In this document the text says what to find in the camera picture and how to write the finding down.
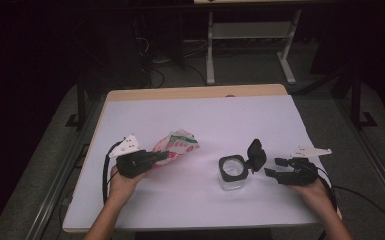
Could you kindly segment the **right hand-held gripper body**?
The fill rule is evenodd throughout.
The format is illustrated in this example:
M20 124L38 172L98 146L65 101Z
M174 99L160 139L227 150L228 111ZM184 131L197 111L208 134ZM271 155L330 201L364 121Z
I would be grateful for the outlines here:
M291 153L289 165L292 172L277 172L277 182L284 185L306 186L313 183L319 176L317 167L310 157L318 157L331 154L330 149L321 149L308 146L299 146Z

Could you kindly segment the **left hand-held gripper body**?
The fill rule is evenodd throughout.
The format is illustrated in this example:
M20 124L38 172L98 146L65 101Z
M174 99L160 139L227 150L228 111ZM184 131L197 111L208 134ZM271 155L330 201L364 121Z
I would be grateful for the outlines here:
M109 157L116 160L119 173L130 179L148 171L154 164L154 154L141 149L135 135L116 143L109 151Z

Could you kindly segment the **pink plastic bag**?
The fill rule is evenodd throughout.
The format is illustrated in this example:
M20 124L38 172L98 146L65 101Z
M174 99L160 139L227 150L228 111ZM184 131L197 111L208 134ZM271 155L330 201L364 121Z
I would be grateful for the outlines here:
M183 129L170 132L166 137L161 139L153 149L154 152L168 152L168 157L165 160L158 161L156 166L163 166L173 162L199 147L200 145L193 134Z

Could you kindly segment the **clear jar with black lid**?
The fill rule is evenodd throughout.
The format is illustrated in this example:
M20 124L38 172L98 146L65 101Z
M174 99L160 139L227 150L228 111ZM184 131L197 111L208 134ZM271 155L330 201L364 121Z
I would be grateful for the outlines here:
M219 184L224 191L242 188L249 173L261 170L267 155L259 139L254 139L247 149L245 160L241 155L225 156L219 159Z

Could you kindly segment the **person's right hand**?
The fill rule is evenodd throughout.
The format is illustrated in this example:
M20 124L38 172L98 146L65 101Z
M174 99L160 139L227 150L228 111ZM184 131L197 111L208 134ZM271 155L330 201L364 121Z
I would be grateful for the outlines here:
M327 190L320 180L307 186L292 186L288 188L298 192L305 203L319 216L326 217L335 214Z

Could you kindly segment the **person's left hand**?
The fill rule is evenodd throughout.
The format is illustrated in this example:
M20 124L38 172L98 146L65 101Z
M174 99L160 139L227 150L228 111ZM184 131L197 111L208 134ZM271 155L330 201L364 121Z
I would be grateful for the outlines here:
M110 190L108 199L111 202L117 202L121 205L124 205L130 197L133 195L133 192L136 189L137 184L142 180L148 173L142 173L134 178L127 178L122 176L117 167L114 166L111 169L111 180L110 180Z

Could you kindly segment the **black metal stand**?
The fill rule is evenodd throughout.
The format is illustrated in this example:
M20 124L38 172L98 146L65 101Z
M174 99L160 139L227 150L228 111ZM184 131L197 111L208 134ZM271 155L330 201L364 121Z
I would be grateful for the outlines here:
M77 113L71 114L66 127L75 127L77 131L80 131L86 120L86 100L85 100L85 88L83 76L77 79L76 83L76 96L77 96Z
M369 112L361 111L362 80L358 71L354 73L351 85L351 121L361 130L363 127L376 127L377 123Z

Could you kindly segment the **aluminium rail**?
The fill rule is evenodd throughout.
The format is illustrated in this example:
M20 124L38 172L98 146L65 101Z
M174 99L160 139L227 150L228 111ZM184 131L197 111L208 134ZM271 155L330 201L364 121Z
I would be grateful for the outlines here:
M336 105L340 109L341 114L343 115L348 125L350 126L351 130L353 131L361 148L367 155L369 162L372 165L372 168L374 169L376 177L380 181L380 185L385 191L385 167L381 162L381 158L376 153L375 148L370 143L364 131L362 129L357 128L356 125L352 122L350 113L348 111L348 108L346 107L346 104L342 100L337 100Z
M39 240L44 234L85 143L89 118L98 106L99 102L76 100L57 109L26 169L26 190L36 196L38 207L25 240Z

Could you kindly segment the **white metal desk frame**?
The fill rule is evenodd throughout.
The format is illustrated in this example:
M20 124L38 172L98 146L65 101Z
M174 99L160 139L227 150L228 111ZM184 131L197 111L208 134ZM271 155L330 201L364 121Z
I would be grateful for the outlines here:
M305 5L322 3L324 0L194 0L197 6L210 7L207 26L207 83L215 84L213 41L235 39L281 39L284 46L277 52L278 62L288 84L294 85L296 79L288 62L288 55L295 38ZM263 7L283 8L292 10L289 20L261 20L245 22L215 22L216 8L232 7L234 10L249 7L252 11L260 11Z

